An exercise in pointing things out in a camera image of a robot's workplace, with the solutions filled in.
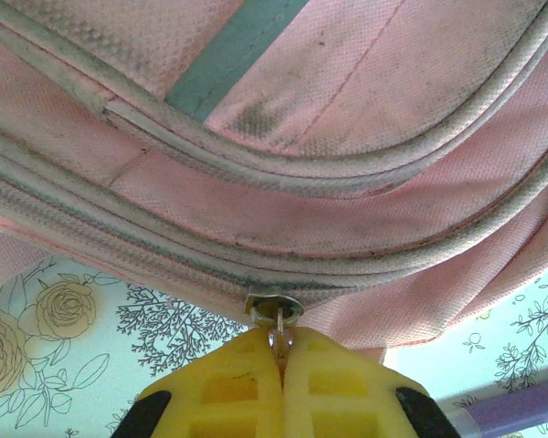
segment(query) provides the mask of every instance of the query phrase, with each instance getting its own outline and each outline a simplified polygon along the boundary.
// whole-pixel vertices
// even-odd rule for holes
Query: metal zipper pull
[[[303,305],[284,295],[280,287],[254,288],[246,299],[246,313],[254,324],[269,329],[276,358],[286,359],[292,344],[289,328],[295,326],[304,313]]]

